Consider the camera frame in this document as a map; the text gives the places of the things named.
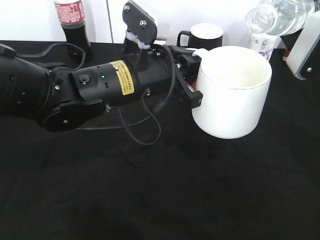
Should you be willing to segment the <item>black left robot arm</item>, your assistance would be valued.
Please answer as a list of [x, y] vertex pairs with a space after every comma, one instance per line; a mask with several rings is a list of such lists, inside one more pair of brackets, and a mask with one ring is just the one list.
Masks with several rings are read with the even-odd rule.
[[191, 109], [203, 94], [192, 88], [200, 68], [193, 51], [174, 45], [125, 47], [120, 60], [68, 68], [61, 62], [29, 62], [0, 47], [0, 112], [36, 121], [49, 132], [76, 129], [114, 107], [149, 95], [181, 93]]

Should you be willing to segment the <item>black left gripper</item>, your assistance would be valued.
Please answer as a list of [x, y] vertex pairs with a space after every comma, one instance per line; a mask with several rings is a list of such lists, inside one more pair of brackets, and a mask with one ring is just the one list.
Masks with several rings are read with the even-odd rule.
[[201, 106], [203, 94], [196, 91], [192, 84], [196, 82], [201, 59], [208, 55], [204, 48], [184, 48], [175, 45], [153, 44], [151, 48], [165, 55], [171, 76], [176, 81], [176, 89], [188, 101], [190, 109]]

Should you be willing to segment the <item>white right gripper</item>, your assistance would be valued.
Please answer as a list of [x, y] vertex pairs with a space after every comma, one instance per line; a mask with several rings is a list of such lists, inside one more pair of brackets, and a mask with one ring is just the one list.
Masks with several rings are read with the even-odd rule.
[[320, 12], [309, 18], [302, 30], [283, 37], [285, 47], [290, 50], [286, 64], [299, 80], [320, 75]]

